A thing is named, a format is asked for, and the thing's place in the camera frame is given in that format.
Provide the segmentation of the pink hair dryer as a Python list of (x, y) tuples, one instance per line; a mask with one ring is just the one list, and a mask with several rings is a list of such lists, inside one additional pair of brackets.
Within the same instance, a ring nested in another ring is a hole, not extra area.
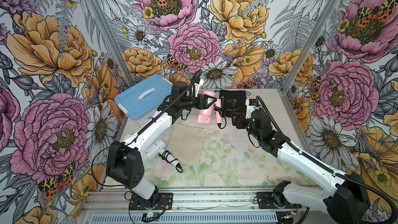
[(199, 110), (197, 122), (202, 124), (210, 124), (212, 116), (215, 116), (218, 128), (224, 129), (226, 126), (226, 114), (222, 107), (222, 99), (216, 98), (216, 93), (211, 91), (203, 91), (201, 96), (204, 99), (204, 108)]

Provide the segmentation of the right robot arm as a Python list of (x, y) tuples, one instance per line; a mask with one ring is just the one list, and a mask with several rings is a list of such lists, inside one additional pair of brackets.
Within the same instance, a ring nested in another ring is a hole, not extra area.
[(361, 221), (370, 201), (366, 189), (360, 186), (359, 176), (348, 176), (300, 149), (272, 126), (273, 121), (263, 110), (254, 110), (249, 116), (232, 113), (232, 124), (245, 129), (264, 151), (290, 163), (320, 186), (320, 189), (308, 188), (283, 180), (273, 190), (276, 206), (303, 205), (329, 214), (338, 224)]

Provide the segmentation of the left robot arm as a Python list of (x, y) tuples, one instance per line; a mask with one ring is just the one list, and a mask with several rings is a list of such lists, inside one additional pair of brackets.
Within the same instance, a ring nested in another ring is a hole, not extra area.
[(147, 123), (129, 138), (110, 145), (106, 166), (106, 175), (132, 190), (145, 208), (158, 205), (159, 190), (145, 178), (144, 165), (161, 155), (175, 168), (181, 167), (159, 136), (182, 117), (183, 111), (207, 110), (217, 100), (199, 94), (202, 85), (201, 78), (192, 79), (189, 85), (145, 80), (116, 97), (118, 107), (132, 120), (140, 120), (154, 111)]

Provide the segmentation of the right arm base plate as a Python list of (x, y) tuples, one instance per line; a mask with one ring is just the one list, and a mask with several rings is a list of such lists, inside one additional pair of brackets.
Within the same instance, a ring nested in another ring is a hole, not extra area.
[(259, 209), (301, 209), (300, 204), (289, 203), (281, 194), (271, 191), (257, 192), (252, 200), (253, 204), (257, 204)]

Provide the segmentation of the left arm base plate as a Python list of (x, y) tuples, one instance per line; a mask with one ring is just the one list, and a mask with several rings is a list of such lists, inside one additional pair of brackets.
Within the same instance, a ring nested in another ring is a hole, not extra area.
[(146, 200), (137, 194), (133, 193), (130, 202), (130, 211), (163, 211), (170, 210), (173, 204), (174, 194), (171, 192), (156, 193), (150, 199)]

